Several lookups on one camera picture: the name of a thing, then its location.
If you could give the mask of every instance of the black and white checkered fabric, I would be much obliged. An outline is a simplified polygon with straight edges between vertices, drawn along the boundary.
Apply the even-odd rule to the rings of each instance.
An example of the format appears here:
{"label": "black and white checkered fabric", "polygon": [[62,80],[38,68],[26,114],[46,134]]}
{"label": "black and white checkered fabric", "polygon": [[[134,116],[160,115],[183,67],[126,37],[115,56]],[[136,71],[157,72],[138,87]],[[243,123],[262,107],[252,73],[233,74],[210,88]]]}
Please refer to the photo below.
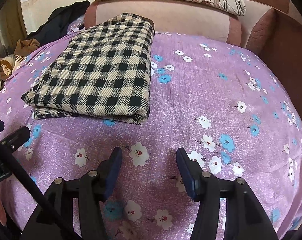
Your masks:
{"label": "black and white checkered fabric", "polygon": [[82,114],[142,124],[149,117],[154,28],[123,13],[70,41],[22,96],[36,119]]}

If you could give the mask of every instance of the brown cloth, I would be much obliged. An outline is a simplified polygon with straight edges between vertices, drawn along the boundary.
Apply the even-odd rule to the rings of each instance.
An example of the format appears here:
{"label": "brown cloth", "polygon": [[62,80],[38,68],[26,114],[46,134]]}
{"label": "brown cloth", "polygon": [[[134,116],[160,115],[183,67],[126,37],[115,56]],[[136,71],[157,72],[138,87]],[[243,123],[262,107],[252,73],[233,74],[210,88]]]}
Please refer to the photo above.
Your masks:
{"label": "brown cloth", "polygon": [[40,43],[36,39],[31,40],[18,40],[17,47],[15,48],[14,55],[19,55],[23,57],[29,56],[33,51],[40,47]]}

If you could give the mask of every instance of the purple bedsheet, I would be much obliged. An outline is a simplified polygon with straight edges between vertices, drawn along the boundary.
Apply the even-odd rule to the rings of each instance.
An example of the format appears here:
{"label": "purple bedsheet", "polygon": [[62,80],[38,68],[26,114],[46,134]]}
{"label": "purple bedsheet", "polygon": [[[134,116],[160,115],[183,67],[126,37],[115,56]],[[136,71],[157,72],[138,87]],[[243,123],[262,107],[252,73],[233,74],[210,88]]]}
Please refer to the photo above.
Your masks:
{"label": "purple bedsheet", "polygon": [[[56,177],[80,178],[120,146],[116,189],[101,204],[110,239],[189,239],[199,205],[187,196],[175,162],[175,151],[184,147],[218,178],[245,178],[278,236],[299,224],[302,122],[258,57],[200,36],[157,33],[146,124],[89,116],[34,120],[21,95],[74,35],[33,52],[0,93],[0,139],[22,125],[30,128],[30,140],[14,156],[43,193]],[[35,201],[14,176],[0,185],[5,208],[23,228]],[[217,239],[223,238],[225,207],[221,199]]]}

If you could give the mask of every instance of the metal screw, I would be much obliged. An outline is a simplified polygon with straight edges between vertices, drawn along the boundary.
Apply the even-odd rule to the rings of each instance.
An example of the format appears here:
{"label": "metal screw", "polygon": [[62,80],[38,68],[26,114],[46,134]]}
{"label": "metal screw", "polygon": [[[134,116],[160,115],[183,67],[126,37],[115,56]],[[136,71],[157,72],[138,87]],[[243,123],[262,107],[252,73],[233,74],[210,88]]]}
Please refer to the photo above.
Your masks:
{"label": "metal screw", "polygon": [[56,179],[54,180],[54,183],[55,183],[55,184],[61,184],[62,181],[63,181],[62,178],[56,178]]}
{"label": "metal screw", "polygon": [[97,174],[98,174],[97,171],[89,171],[90,177],[95,177]]}
{"label": "metal screw", "polygon": [[202,172],[202,176],[205,177],[205,178],[208,178],[208,177],[211,176],[211,173],[208,172],[208,171],[203,171],[203,172]]}
{"label": "metal screw", "polygon": [[237,178],[236,182],[242,185],[242,184],[244,184],[245,180],[242,178]]}

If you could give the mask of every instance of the black cable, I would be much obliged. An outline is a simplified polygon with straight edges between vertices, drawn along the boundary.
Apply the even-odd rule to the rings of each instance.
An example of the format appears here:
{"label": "black cable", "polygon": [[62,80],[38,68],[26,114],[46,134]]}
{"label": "black cable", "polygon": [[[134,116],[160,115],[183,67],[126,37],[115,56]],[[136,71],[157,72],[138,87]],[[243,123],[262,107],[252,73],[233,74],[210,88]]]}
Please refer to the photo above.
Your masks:
{"label": "black cable", "polygon": [[6,146],[0,143],[0,161],[14,174],[14,176],[20,181],[20,183],[26,188],[26,190],[32,195],[35,201],[42,207],[44,211],[51,215],[53,221],[63,231],[68,233],[73,240],[83,240],[78,234],[76,234],[63,218],[58,214],[50,202],[43,196],[40,189],[32,181],[27,172],[18,163],[18,161],[12,156]]}

